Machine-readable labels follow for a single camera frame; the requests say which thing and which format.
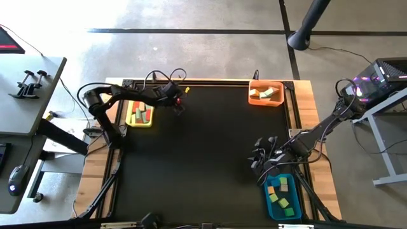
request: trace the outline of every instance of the red light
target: red light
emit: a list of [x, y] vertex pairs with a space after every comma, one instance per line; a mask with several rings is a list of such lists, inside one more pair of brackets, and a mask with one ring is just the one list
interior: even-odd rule
[[0, 48], [17, 48], [15, 45], [0, 45]]

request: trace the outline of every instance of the wooden table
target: wooden table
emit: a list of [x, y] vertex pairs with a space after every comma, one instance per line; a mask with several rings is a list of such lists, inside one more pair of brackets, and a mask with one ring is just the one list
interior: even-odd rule
[[[127, 80], [141, 80], [141, 78], [126, 78]], [[107, 78], [107, 83], [114, 83], [121, 85], [123, 78]], [[227, 81], [247, 81], [247, 80], [227, 80]], [[295, 87], [295, 95], [298, 106], [298, 111], [300, 114], [301, 127], [302, 128], [312, 128], [319, 123], [317, 108], [315, 106], [314, 94], [312, 93], [311, 82], [307, 80], [293, 81]], [[291, 101], [289, 94], [287, 94], [287, 100]], [[289, 113], [291, 126], [294, 128], [296, 126], [294, 121], [294, 112], [293, 105], [289, 102]], [[127, 103], [124, 103], [124, 109], [127, 108]], [[111, 122], [114, 122], [116, 118], [116, 112], [118, 109], [118, 103], [116, 103], [108, 112], [107, 115], [110, 118]], [[122, 112], [122, 117], [120, 119], [120, 124], [125, 123], [125, 114]], [[98, 139], [93, 143], [89, 150], [94, 150], [102, 145], [105, 142], [103, 138]], [[100, 187], [102, 186], [103, 174], [105, 171], [106, 161], [107, 161], [107, 148], [100, 149], [86, 158], [86, 163], [83, 168], [83, 173], [81, 177], [81, 182], [78, 188], [78, 194], [76, 196], [76, 205], [75, 209], [78, 214], [85, 211], [86, 207], [94, 200], [98, 194]], [[114, 152], [113, 161], [117, 161], [118, 150]], [[331, 211], [331, 213], [337, 218], [341, 218], [341, 213], [338, 205], [338, 199], [336, 197], [335, 186], [332, 178], [332, 174], [329, 168], [328, 161], [322, 157], [318, 162], [310, 164], [311, 177], [316, 194], [322, 200], [324, 205]], [[312, 216], [310, 200], [306, 191], [303, 189], [304, 201], [306, 214]], [[102, 216], [108, 214], [110, 199], [111, 199], [111, 190], [107, 193], [105, 204], [102, 212]]]

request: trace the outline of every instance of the desk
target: desk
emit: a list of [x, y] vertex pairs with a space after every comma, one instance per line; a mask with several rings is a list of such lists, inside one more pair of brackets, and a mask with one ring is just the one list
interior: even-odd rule
[[[123, 78], [108, 78], [106, 82], [115, 83], [121, 85]], [[315, 106], [314, 95], [312, 93], [311, 83], [309, 81], [294, 81], [295, 96], [298, 106], [298, 111], [300, 114], [301, 127], [302, 128], [312, 128], [319, 123], [319, 117], [317, 114], [317, 109]], [[116, 119], [116, 112], [118, 109], [118, 103], [116, 103], [108, 112], [107, 115], [111, 122]], [[293, 106], [289, 105], [290, 117], [293, 117]], [[122, 112], [120, 119], [120, 124], [125, 122], [125, 112]], [[90, 146], [89, 150], [94, 150], [104, 144], [103, 139], [98, 139], [97, 142]], [[88, 204], [90, 204], [98, 194], [100, 187], [102, 185], [102, 180], [104, 177], [104, 171], [106, 168], [108, 149], [104, 148], [95, 153], [92, 153], [86, 158], [85, 166], [83, 169], [81, 182], [78, 188], [78, 194], [76, 197], [76, 211], [78, 214], [85, 211]], [[115, 162], [118, 156], [118, 150], [115, 151], [113, 156], [113, 161]], [[335, 186], [333, 184], [333, 178], [331, 171], [329, 169], [328, 161], [321, 158], [318, 162], [310, 164], [311, 177], [314, 185], [314, 190], [316, 194], [321, 198], [326, 207], [331, 211], [331, 213], [337, 218], [341, 218], [340, 209], [338, 205], [338, 200], [336, 198]], [[307, 197], [305, 190], [303, 190], [304, 199], [306, 203], [306, 214], [311, 216], [310, 201]], [[107, 216], [109, 211], [109, 205], [111, 203], [111, 191], [107, 193], [104, 205], [102, 208], [102, 216]]]
[[[25, 157], [27, 157], [25, 165], [29, 166], [28, 183], [47, 137], [82, 155], [86, 154], [88, 144], [42, 119], [66, 61], [64, 57], [0, 55], [0, 91], [3, 92], [0, 95], [2, 101], [0, 103], [0, 119], [2, 121], [0, 123], [0, 143], [11, 143], [11, 150], [0, 173], [0, 213], [13, 214], [17, 211], [26, 187], [22, 190], [21, 195], [11, 196], [8, 193], [9, 176], [13, 169], [22, 165]], [[17, 82], [23, 81], [24, 76], [26, 76], [25, 70], [35, 73], [35, 76], [27, 77], [25, 84], [36, 82], [39, 79], [36, 72], [39, 70], [48, 73], [48, 76], [41, 78], [40, 84], [42, 86], [34, 90], [34, 94], [39, 97], [38, 99], [16, 99], [8, 95], [16, 94], [19, 91]]]

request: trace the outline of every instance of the computer mouse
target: computer mouse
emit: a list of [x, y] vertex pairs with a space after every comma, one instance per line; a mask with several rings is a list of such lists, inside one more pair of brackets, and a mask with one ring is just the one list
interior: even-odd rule
[[19, 165], [13, 169], [10, 177], [8, 178], [8, 192], [12, 196], [19, 196], [27, 185], [27, 175], [29, 167], [26, 165]]

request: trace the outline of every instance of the black floor stripe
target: black floor stripe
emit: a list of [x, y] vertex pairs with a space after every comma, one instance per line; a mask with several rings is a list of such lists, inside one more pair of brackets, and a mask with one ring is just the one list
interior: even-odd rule
[[[284, 4], [284, 0], [279, 0], [280, 3], [280, 11], [281, 11], [281, 17], [282, 17], [282, 24], [284, 26], [284, 34], [286, 35], [286, 39], [288, 39], [288, 36], [291, 34], [290, 31], [290, 25], [288, 22], [288, 16], [287, 16], [287, 10], [286, 6]], [[297, 65], [297, 60], [295, 58], [295, 52], [294, 49], [291, 48], [288, 43], [287, 44], [287, 49], [288, 49], [288, 57], [290, 59], [290, 64], [291, 64], [291, 71], [293, 72], [293, 78], [294, 80], [300, 80], [300, 73], [298, 71], [298, 65]]]
[[117, 33], [117, 34], [260, 34], [283, 35], [282, 30], [256, 30], [256, 29], [87, 29], [91, 33]]
[[[285, 35], [285, 30], [264, 29], [86, 29], [89, 33], [109, 34], [253, 34]], [[312, 31], [317, 36], [407, 36], [407, 31]]]
[[407, 36], [407, 31], [312, 31], [320, 36]]

